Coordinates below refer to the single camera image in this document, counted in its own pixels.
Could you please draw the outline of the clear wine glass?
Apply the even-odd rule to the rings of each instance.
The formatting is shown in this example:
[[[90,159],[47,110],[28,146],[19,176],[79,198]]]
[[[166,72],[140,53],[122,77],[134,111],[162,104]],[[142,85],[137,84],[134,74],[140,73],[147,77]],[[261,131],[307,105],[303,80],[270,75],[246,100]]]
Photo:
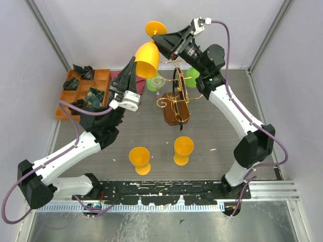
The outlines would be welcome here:
[[[162,76],[156,76],[150,79],[150,85],[154,88],[156,95],[160,94],[161,88],[165,84],[165,79]]]

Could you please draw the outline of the green plastic wine glass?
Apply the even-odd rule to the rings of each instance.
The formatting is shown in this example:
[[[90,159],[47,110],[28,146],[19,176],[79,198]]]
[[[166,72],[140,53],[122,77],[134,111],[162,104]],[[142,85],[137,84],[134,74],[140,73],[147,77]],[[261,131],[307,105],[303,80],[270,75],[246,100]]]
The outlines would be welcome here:
[[[185,84],[187,87],[196,87],[196,79],[199,77],[200,73],[193,67],[189,68],[185,74]]]
[[[153,78],[146,79],[147,89],[151,92],[157,92],[158,89],[161,88],[161,85],[162,85],[162,79],[159,74],[157,74]]]

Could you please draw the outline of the orange plastic wine glass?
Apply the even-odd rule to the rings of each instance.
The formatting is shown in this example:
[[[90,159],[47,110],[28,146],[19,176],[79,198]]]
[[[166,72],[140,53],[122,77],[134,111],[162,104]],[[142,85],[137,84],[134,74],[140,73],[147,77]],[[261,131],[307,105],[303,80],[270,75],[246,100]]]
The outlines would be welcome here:
[[[129,152],[129,160],[139,175],[147,175],[151,170],[150,153],[145,147],[135,147]]]

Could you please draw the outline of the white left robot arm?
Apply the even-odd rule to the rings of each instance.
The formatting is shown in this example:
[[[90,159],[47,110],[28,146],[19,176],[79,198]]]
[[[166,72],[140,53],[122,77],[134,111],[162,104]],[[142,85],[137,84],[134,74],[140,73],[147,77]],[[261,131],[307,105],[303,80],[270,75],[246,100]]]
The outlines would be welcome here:
[[[17,185],[31,209],[45,206],[52,199],[73,195],[86,196],[90,200],[101,194],[100,182],[91,173],[79,177],[59,176],[84,158],[111,145],[117,138],[118,125],[126,110],[136,111],[140,95],[136,89],[136,61],[132,57],[110,86],[108,106],[78,108],[83,133],[77,138],[42,159],[18,164]]]

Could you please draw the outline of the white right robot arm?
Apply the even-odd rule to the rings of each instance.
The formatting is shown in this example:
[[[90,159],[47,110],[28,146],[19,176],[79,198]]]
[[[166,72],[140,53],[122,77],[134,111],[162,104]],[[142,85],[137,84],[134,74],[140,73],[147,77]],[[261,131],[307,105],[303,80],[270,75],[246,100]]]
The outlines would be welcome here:
[[[157,34],[152,39],[159,52],[168,60],[174,61],[180,57],[199,72],[196,79],[199,93],[223,113],[237,132],[240,142],[233,151],[235,161],[221,179],[223,196],[234,198],[247,173],[271,155],[275,128],[252,117],[234,95],[228,78],[221,74],[221,68],[226,63],[226,51],[220,45],[212,44],[201,51],[195,43],[191,26],[178,32]]]

